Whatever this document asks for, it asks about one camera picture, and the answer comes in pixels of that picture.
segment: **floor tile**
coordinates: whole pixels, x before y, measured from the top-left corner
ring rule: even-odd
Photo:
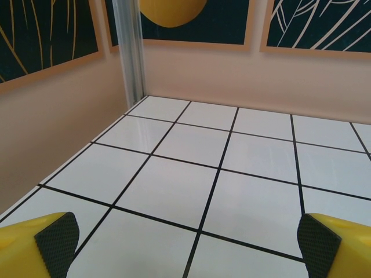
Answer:
[[[129,114],[130,112],[132,112],[134,109],[136,109],[143,101],[145,101],[146,99],[148,98],[148,96],[145,96],[143,97],[140,101],[138,101],[137,103],[135,103],[129,110],[127,110],[125,112],[125,114]]]
[[[371,226],[371,201],[303,188],[306,213],[321,213]]]
[[[90,145],[91,143],[89,143],[88,145],[86,145],[85,147],[83,147],[80,151],[78,151],[75,155],[73,155],[69,160],[67,160],[66,162],[64,162],[61,166],[59,166],[52,174],[48,175],[46,178],[44,178],[40,184],[48,184],[48,181],[56,174],[58,173],[64,166],[66,166],[67,164],[69,164],[69,162],[71,160],[73,160],[76,156],[78,156],[81,152],[83,152],[86,148],[90,148]]]
[[[292,142],[233,133],[223,168],[297,182]]]
[[[292,140],[291,118],[288,114],[240,109],[233,131]]]
[[[353,124],[368,152],[371,153],[371,125]]]
[[[201,236],[188,278],[308,278],[301,262]]]
[[[294,116],[297,142],[361,151],[361,143],[347,122]]]
[[[188,103],[189,101],[185,100],[148,97],[129,114],[158,120],[171,120],[174,122]]]
[[[95,225],[108,210],[107,207],[87,202],[62,193],[41,189],[29,198],[10,217],[0,223],[0,227],[31,220],[52,213],[72,212],[80,229],[78,246],[86,239]]]
[[[117,205],[198,228],[215,174],[215,169],[152,157]]]
[[[191,103],[179,123],[230,130],[237,108],[207,103]]]
[[[226,131],[175,125],[155,154],[217,167],[227,138]]]
[[[300,217],[296,185],[222,171],[203,229],[300,257]]]
[[[112,203],[146,158],[140,153],[93,145],[48,185]]]
[[[4,211],[2,214],[0,214],[0,221],[1,219],[6,216],[9,212],[11,212],[16,206],[18,206],[21,202],[23,202],[27,197],[29,197],[32,193],[34,193],[39,187],[35,186],[30,190],[26,195],[24,195],[21,199],[18,200],[14,205],[12,205],[10,208],[8,208],[6,211]]]
[[[107,132],[98,143],[141,152],[152,152],[171,123],[127,116]]]
[[[97,137],[95,137],[92,142],[96,141],[99,137],[101,137],[107,130],[109,130],[111,127],[113,127],[117,122],[119,122],[124,115],[122,115],[120,118],[118,118],[116,121],[114,121],[111,125],[109,125],[106,129],[104,129]]]
[[[297,145],[301,182],[371,198],[371,161],[356,153],[304,144]]]
[[[194,238],[193,232],[113,210],[67,277],[182,277]]]

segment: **framed poster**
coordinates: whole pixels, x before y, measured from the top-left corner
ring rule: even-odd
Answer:
[[[112,0],[106,7],[111,49],[118,44]],[[146,45],[249,50],[255,0],[141,0]]]
[[[103,56],[93,0],[0,1],[0,93]]]
[[[371,58],[371,0],[269,0],[262,52]]]

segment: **black textured pad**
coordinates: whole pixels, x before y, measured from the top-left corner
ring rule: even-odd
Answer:
[[[79,240],[75,215],[66,213],[35,235],[35,241],[51,278],[65,278]]]
[[[310,278],[327,278],[341,238],[309,214],[301,217],[297,240]]]

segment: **tan border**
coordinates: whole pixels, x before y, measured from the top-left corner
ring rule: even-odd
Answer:
[[[103,9],[104,25],[106,25],[108,47],[110,48],[110,53],[116,53],[119,51],[119,47],[118,45],[113,46],[112,44],[111,30],[110,30],[110,24],[108,22],[108,13],[107,13],[107,6],[106,6],[105,0],[101,0],[101,4],[102,4],[102,9]]]
[[[104,0],[101,0],[104,6],[104,20],[107,27],[108,43],[111,52],[118,52],[118,46],[112,46],[112,39],[110,33],[110,26],[108,24],[107,9]],[[253,31],[254,12],[257,0],[250,0],[248,20],[246,23],[245,41],[243,45],[229,45],[226,43],[207,43],[207,42],[182,42],[182,41],[164,41],[161,39],[144,39],[144,45],[154,46],[174,46],[174,47],[188,47],[188,48],[199,48],[199,49],[216,49],[216,50],[236,50],[236,51],[249,51],[251,47],[251,37]]]
[[[94,25],[94,30],[95,30],[95,35],[96,35],[97,45],[98,45],[98,52],[95,52],[95,53],[74,59],[72,61],[62,63],[60,65],[55,65],[50,68],[46,68],[46,69],[43,69],[37,72],[33,72],[31,74],[24,75],[16,79],[12,79],[4,83],[1,83],[0,94],[5,93],[10,90],[20,88],[20,87],[24,87],[36,81],[46,79],[53,75],[60,74],[64,71],[71,70],[72,68],[79,67],[82,64],[95,61],[95,60],[98,60],[104,57],[104,49],[103,49],[100,30],[99,30],[99,20],[98,20],[97,9],[96,9],[94,0],[89,0],[89,6],[90,6],[90,11],[92,13],[93,25]]]
[[[265,12],[263,34],[261,37],[260,52],[371,60],[371,53],[365,53],[365,52],[342,52],[342,51],[334,51],[334,50],[299,49],[299,48],[267,46],[273,7],[274,7],[274,0],[268,0],[267,10]]]

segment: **white tile floor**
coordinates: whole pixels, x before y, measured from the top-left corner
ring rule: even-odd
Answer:
[[[304,211],[371,225],[370,150],[368,125],[148,97],[0,227],[75,213],[69,278],[307,278]]]

